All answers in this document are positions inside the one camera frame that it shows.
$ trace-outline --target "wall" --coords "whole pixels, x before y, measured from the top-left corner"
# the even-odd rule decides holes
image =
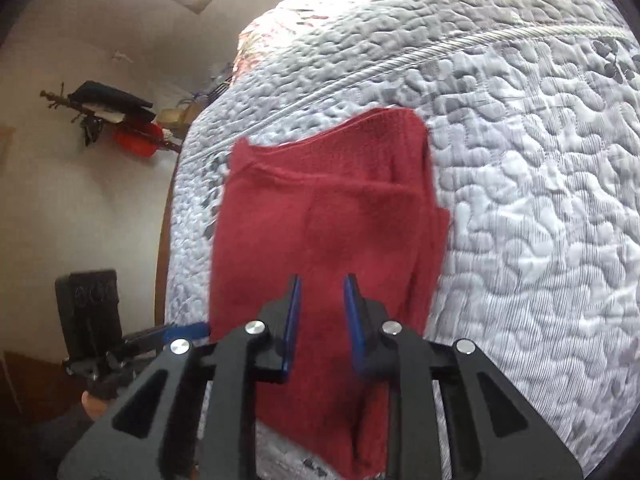
[[[126,332],[153,323],[162,213],[176,156],[150,160],[108,138],[85,148],[74,113],[38,95],[94,79],[173,105],[233,59],[237,34],[280,0],[214,0],[197,16],[171,0],[33,0],[0,49],[0,349],[66,356],[54,280],[118,271]],[[115,51],[132,62],[113,59]]]

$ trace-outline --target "white quilt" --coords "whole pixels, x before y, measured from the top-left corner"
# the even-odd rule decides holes
[[[639,71],[610,0],[353,9],[241,78],[193,125],[175,184],[167,320],[207,317],[236,139],[281,144],[368,108],[414,108],[453,218],[425,336],[476,341],[587,474],[640,401]],[[305,458],[258,428],[264,478],[316,478]]]

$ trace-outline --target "gray quilt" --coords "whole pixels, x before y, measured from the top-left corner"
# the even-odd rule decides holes
[[[414,108],[452,212],[425,336],[476,341],[590,472],[640,401],[639,70],[610,0],[353,9],[241,78],[193,125],[175,184],[167,319],[207,317],[236,139],[280,144],[371,107]],[[308,457],[258,428],[264,478],[316,478],[321,462]]]

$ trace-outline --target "red cloth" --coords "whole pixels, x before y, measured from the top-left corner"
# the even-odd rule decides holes
[[[298,346],[286,386],[259,384],[257,415],[348,479],[384,470],[387,397],[351,368],[345,276],[419,333],[440,274],[449,212],[437,208],[427,129],[377,108],[301,142],[236,143],[213,251],[216,340],[302,277]]]

